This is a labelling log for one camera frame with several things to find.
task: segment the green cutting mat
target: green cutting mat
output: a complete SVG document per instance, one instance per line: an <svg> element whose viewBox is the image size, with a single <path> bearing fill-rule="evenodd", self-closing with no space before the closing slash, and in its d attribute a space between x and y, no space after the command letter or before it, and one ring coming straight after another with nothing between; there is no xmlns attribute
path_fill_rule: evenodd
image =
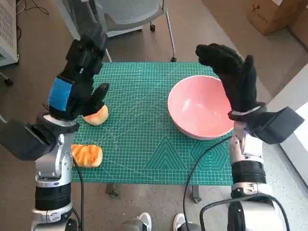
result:
<svg viewBox="0 0 308 231"><path fill-rule="evenodd" d="M199 63L103 63L94 85L108 82L105 102L109 118L101 126L81 117L74 143L96 144L103 149L99 168L84 168L87 182L185 184L198 157L223 139L197 141L183 135L167 109L168 94L181 79L214 76ZM230 185L228 142L203 159L192 184ZM76 170L73 180L77 181Z"/></svg>

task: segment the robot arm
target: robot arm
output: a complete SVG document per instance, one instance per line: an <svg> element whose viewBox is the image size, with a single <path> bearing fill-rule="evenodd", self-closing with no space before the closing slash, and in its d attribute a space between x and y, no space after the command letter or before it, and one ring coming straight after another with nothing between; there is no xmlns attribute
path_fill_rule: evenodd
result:
<svg viewBox="0 0 308 231"><path fill-rule="evenodd" d="M92 85L102 67L106 40L100 24L74 40L65 69L51 88L49 112L39 114L33 125L9 121L0 132L0 143L15 157L36 162L31 230L77 230L69 218L73 211L71 145L79 128L74 119L96 113L104 104L109 84L101 84L94 92Z"/></svg>
<svg viewBox="0 0 308 231"><path fill-rule="evenodd" d="M234 50L217 44L198 45L196 54L201 64L211 66L219 76L231 104L232 111L228 114L234 121L229 144L233 179L231 197L260 193L272 196L272 189L266 182L262 143L285 141L304 119L289 107L275 113L266 112L265 103L257 102L257 72L252 56L247 56L243 62ZM283 230L269 197L230 203L228 231L267 230Z"/></svg>

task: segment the gray floor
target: gray floor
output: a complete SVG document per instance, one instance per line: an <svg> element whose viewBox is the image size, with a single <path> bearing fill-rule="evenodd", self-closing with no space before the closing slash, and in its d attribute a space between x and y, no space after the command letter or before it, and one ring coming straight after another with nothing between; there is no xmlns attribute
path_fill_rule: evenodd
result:
<svg viewBox="0 0 308 231"><path fill-rule="evenodd" d="M0 114L34 122L43 110L55 75L65 65L65 55L72 37L52 1L36 1L50 12L49 16L33 10L19 15L23 33L19 41L20 63L5 70L15 84L0 84ZM308 54L289 35L281 31L261 36L245 20L244 0L218 2L210 0L171 0L170 20L177 47L178 61L196 61L195 46L216 42L237 49L243 56L253 54L259 71L259 99L269 102L308 60ZM114 61L169 61L172 55L165 18L154 22L156 32L148 25L144 30L110 39L109 50ZM308 191L285 155L276 146L264 145L268 182L288 214L291 230L308 227ZM3 230L28 230L34 203L34 163L21 162L0 147L0 217ZM183 186L123 185L121 199L104 194L104 184L86 184L85 212L87 230L110 230L132 215L148 211L154 219L154 230L171 230L176 213L182 211ZM198 222L200 207L229 197L229 187L204 186L204 200L199 205L187 201L189 219ZM73 183L73 200L79 209L80 187ZM226 230L227 207L214 208L205 215L208 230Z"/></svg>

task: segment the person's foot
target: person's foot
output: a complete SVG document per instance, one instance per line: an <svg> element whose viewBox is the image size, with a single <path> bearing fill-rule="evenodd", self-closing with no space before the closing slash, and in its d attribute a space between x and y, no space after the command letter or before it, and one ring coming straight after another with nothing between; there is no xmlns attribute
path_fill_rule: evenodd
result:
<svg viewBox="0 0 308 231"><path fill-rule="evenodd" d="M152 230L152 219L150 214L141 213L137 218L146 226L147 231Z"/></svg>
<svg viewBox="0 0 308 231"><path fill-rule="evenodd" d="M182 224L185 223L185 217L184 214L178 213L173 221L173 231L178 231L178 228L182 226Z"/></svg>

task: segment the bread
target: bread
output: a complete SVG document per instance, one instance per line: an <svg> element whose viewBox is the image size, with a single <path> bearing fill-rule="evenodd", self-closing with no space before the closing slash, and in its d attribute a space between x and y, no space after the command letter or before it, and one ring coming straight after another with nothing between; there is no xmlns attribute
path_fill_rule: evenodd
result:
<svg viewBox="0 0 308 231"><path fill-rule="evenodd" d="M80 167L98 167L103 160L103 151L95 145L72 145L72 155Z"/></svg>
<svg viewBox="0 0 308 231"><path fill-rule="evenodd" d="M88 124L98 126L108 118L108 107L104 105L97 113L82 117Z"/></svg>

